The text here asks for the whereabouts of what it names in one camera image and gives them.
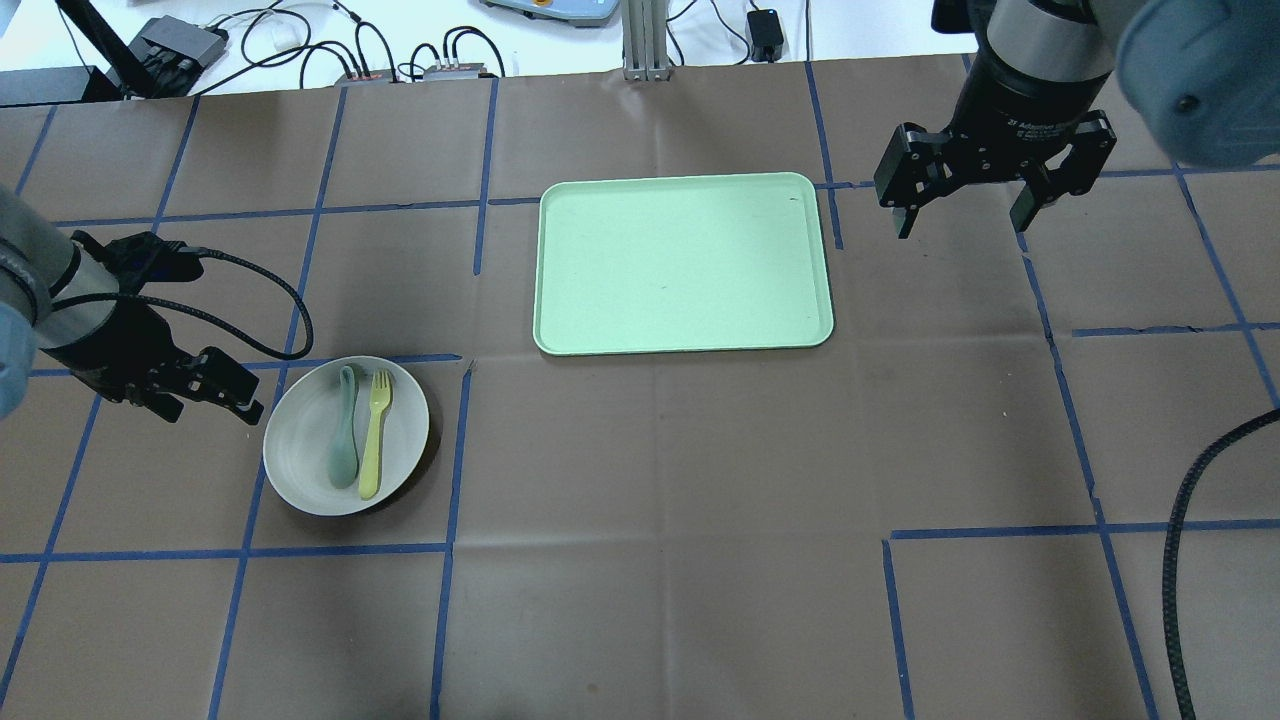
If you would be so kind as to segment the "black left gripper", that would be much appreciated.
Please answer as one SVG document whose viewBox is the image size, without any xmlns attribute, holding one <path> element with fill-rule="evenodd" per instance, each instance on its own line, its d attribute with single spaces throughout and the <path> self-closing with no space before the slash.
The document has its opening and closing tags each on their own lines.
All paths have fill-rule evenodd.
<svg viewBox="0 0 1280 720">
<path fill-rule="evenodd" d="M 251 370 L 216 347 L 197 356 L 180 350 L 168 320 L 145 304 L 118 302 L 100 328 L 45 354 L 102 398 L 168 423 L 180 419 L 186 400 L 218 405 L 251 427 L 264 413 Z"/>
</svg>

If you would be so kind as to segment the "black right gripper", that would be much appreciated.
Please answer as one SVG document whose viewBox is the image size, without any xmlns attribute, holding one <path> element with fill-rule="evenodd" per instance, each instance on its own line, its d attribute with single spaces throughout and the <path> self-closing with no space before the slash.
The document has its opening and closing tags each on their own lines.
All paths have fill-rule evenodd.
<svg viewBox="0 0 1280 720">
<path fill-rule="evenodd" d="M 1062 196 L 1092 191 L 1117 136 L 1092 105 L 1105 78 L 1051 82 L 1000 60 L 975 60 L 947 126 L 897 126 L 876 168 L 876 195 L 906 240 L 920 209 L 969 184 L 1018 182 L 1009 211 L 1025 232 Z"/>
</svg>

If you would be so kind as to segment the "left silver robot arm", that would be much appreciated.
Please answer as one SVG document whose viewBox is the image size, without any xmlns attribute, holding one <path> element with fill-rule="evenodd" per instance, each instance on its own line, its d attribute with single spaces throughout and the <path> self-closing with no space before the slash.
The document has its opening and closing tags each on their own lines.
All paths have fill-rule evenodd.
<svg viewBox="0 0 1280 720">
<path fill-rule="evenodd" d="M 259 423 L 257 377 L 220 348 L 179 348 L 161 315 L 202 313 L 145 293 L 150 283 L 197 281 L 218 251 L 151 232 L 110 243 L 83 231 L 67 234 L 10 190 L 1 206 L 4 415 L 26 398 L 35 357 L 44 354 L 99 397 L 169 423 L 187 402 Z"/>
</svg>

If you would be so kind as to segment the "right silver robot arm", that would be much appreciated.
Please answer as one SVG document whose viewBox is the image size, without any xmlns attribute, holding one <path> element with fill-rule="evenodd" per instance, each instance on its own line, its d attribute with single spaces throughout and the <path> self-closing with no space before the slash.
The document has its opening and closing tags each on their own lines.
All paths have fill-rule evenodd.
<svg viewBox="0 0 1280 720">
<path fill-rule="evenodd" d="M 937 1 L 931 26 L 974 36 L 977 53 L 950 123 L 899 126 L 876 169 L 901 238 L 969 184 L 1021 182 L 1019 232 L 1088 193 L 1117 145 L 1094 108 L 1108 81 L 1174 161 L 1235 168 L 1277 152 L 1275 1 Z"/>
</svg>

